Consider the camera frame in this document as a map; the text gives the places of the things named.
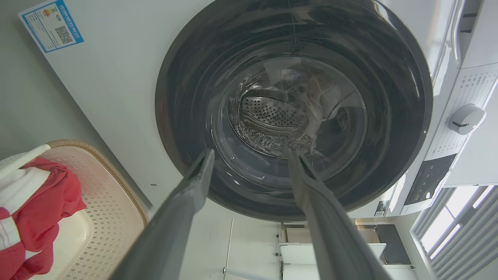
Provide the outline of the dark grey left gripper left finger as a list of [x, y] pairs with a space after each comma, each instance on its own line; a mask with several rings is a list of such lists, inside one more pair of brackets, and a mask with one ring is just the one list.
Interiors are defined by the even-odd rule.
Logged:
[[206, 203], [214, 167], [205, 149], [155, 212], [111, 274], [112, 280], [176, 280], [193, 218]]

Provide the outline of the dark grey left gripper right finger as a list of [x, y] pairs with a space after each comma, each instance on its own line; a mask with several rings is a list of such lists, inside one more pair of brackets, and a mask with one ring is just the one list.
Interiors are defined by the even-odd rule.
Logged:
[[322, 280], [389, 280], [391, 277], [309, 161], [288, 150], [296, 205], [305, 214]]

